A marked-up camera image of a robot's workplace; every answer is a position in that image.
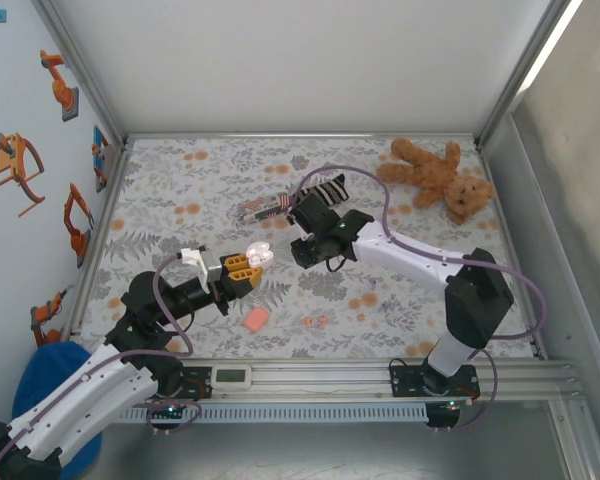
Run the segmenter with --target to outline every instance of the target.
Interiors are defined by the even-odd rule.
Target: teddy bear
[[[407,138],[396,138],[391,143],[391,153],[412,166],[385,163],[376,173],[385,183],[420,187],[422,191],[413,200],[413,206],[418,209],[444,200],[449,219],[462,225],[495,196],[493,185],[486,180],[458,174],[460,145],[456,142],[447,143],[445,157],[441,158]]]

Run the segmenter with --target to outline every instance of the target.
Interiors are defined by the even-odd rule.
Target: small display
[[[216,382],[242,383],[245,381],[246,375],[246,370],[218,370],[216,373]]]

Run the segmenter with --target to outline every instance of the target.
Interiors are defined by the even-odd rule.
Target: pink eraser
[[[251,313],[244,319],[244,326],[249,329],[251,333],[256,333],[264,324],[269,320],[269,312],[264,308],[256,307],[251,310]]]

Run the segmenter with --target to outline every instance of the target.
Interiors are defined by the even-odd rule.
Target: floral tablecloth
[[[450,138],[413,138],[443,154]],[[483,175],[473,139],[454,138],[462,147],[459,170]],[[265,240],[276,255],[261,286],[231,306],[223,317],[215,307],[195,316],[189,335],[198,357],[371,358],[425,356],[445,331],[444,304],[420,285],[385,269],[348,262],[337,273],[324,265],[298,267],[290,242],[297,238],[282,216],[253,225],[236,218],[237,206],[262,194],[292,191],[310,170],[322,165],[353,165],[374,171],[390,155],[391,138],[214,138],[136,140],[130,155],[103,257],[77,339],[93,350],[124,313],[120,296],[135,275],[154,270],[184,247],[206,245],[218,255],[244,252]],[[315,181],[332,178],[327,172]],[[351,199],[336,209],[358,209],[379,218],[381,189],[371,179],[345,172]],[[415,187],[392,186],[391,226],[447,250],[470,252],[479,246],[506,262],[507,246],[494,204],[465,225],[451,223],[442,203],[426,211],[412,208]],[[175,285],[192,271],[167,270]],[[516,304],[499,333],[523,330]],[[270,312],[257,333],[244,327],[255,306]],[[303,319],[314,319],[307,326]],[[326,317],[320,325],[319,317]],[[182,325],[188,317],[180,320]],[[183,350],[181,340],[169,344]],[[496,356],[533,355],[526,341],[492,342]]]

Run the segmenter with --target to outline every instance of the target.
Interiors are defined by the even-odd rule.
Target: teddy bear leg
[[[460,164],[460,145],[456,142],[449,142],[445,147],[444,159],[453,165],[454,170]]]
[[[449,210],[447,208],[447,217],[449,217],[449,220],[451,220],[453,223],[457,224],[457,225],[462,225],[464,222],[467,221],[466,218],[458,215],[456,212],[454,212],[453,210]]]
[[[429,208],[434,203],[442,200],[443,194],[439,190],[423,190],[413,199],[413,206],[417,209]]]
[[[385,183],[408,183],[413,185],[414,170],[409,165],[385,163],[376,170],[376,175]]]

